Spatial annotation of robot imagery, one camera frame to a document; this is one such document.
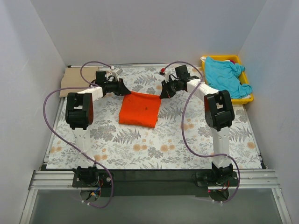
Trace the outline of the orange t shirt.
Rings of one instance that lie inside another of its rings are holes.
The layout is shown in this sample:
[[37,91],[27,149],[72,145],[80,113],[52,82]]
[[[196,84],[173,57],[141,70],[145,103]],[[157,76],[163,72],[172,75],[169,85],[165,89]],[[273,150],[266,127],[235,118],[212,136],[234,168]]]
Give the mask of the orange t shirt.
[[161,99],[158,95],[131,92],[124,96],[119,124],[155,128]]

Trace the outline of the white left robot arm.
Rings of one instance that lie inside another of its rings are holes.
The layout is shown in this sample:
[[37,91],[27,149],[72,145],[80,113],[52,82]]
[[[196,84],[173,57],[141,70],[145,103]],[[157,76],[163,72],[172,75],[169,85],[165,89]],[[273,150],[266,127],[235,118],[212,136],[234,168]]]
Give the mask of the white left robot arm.
[[123,79],[119,77],[122,69],[111,71],[110,76],[107,73],[104,70],[96,71],[96,78],[89,89],[70,92],[67,96],[65,120],[74,134],[75,146],[79,149],[78,167],[73,171],[80,182],[90,187],[98,184],[100,180],[90,136],[90,125],[94,118],[93,102],[108,93],[121,97],[131,94]]

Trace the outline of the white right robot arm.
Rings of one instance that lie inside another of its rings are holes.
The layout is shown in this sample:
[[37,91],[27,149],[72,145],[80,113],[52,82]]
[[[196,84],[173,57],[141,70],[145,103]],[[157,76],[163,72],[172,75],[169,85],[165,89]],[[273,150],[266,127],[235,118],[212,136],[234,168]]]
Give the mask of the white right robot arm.
[[210,127],[213,138],[212,168],[203,181],[215,184],[228,183],[233,176],[234,159],[229,155],[229,132],[235,119],[230,94],[227,90],[219,91],[204,83],[202,74],[191,76],[187,66],[175,68],[175,75],[166,68],[159,71],[164,76],[160,99],[170,99],[178,91],[185,91],[189,96],[196,96],[204,103],[205,121]]

